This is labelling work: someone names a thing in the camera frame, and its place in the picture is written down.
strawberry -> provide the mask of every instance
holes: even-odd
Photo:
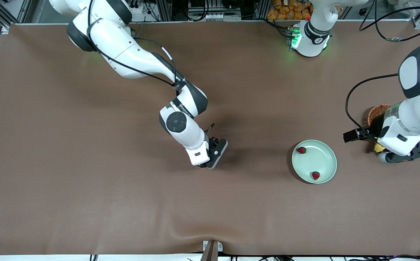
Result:
[[[319,178],[320,178],[320,173],[319,173],[319,172],[317,172],[317,171],[314,171],[314,172],[312,173],[312,177],[313,177],[313,179],[314,179],[314,180],[317,180],[317,179],[319,179]]]
[[[305,149],[305,147],[299,147],[299,148],[297,149],[297,152],[299,152],[300,154],[305,154],[306,149]]]

green plate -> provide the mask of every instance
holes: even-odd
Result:
[[[305,147],[306,153],[297,152],[299,147]],[[333,150],[319,140],[300,142],[292,153],[292,165],[299,177],[309,183],[322,184],[334,177],[337,170],[337,159]],[[312,173],[317,171],[320,178],[314,180]]]

plate rim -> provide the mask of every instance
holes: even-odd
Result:
[[[319,143],[322,143],[322,144],[324,144],[326,147],[328,147],[330,150],[331,150],[331,152],[333,153],[333,158],[334,158],[334,161],[336,162],[336,168],[334,169],[334,172],[333,172],[333,174],[331,175],[331,177],[330,178],[328,178],[327,180],[325,180],[325,181],[323,181],[323,182],[315,182],[315,181],[313,181],[313,182],[311,182],[311,181],[308,181],[308,180],[305,180],[305,178],[303,178],[301,175],[299,175],[298,174],[298,171],[297,171],[297,169],[296,169],[296,166],[294,165],[294,155],[296,154],[296,149],[298,148],[298,147],[301,147],[301,144],[304,144],[305,142],[308,142],[308,141],[314,141],[314,142],[319,142]],[[337,172],[337,157],[336,157],[336,154],[334,153],[334,150],[331,148],[331,147],[329,147],[329,145],[328,144],[326,144],[326,143],[324,143],[323,141],[321,141],[321,140],[315,140],[315,139],[308,139],[308,140],[304,140],[304,141],[301,141],[301,142],[299,142],[295,147],[294,147],[294,150],[293,150],[293,152],[292,152],[292,157],[291,157],[291,162],[292,162],[292,167],[294,168],[294,171],[296,172],[296,174],[301,178],[301,179],[303,179],[303,180],[305,180],[306,182],[308,182],[308,183],[311,183],[311,184],[323,184],[323,183],[326,183],[326,182],[328,182],[328,181],[330,181],[335,175],[336,175],[336,172]]]

table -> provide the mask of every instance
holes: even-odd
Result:
[[[384,165],[368,142],[342,140],[351,87],[397,72],[420,37],[388,43],[358,25],[339,22],[316,58],[287,51],[263,22],[145,25],[209,98],[196,121],[229,143],[212,171],[158,122],[172,88],[118,76],[65,26],[13,25],[0,38],[0,254],[196,252],[203,240],[228,254],[420,254],[420,159]],[[383,79],[350,110],[359,119],[403,99],[398,79]],[[293,170],[305,139],[336,153],[324,185]]]

brown basket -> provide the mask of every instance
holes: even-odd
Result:
[[[377,116],[383,114],[387,111],[392,105],[389,104],[381,104],[378,106],[374,106],[373,109],[368,113],[368,117],[366,118],[366,122],[368,123],[368,126],[371,125],[371,121],[376,118]]]

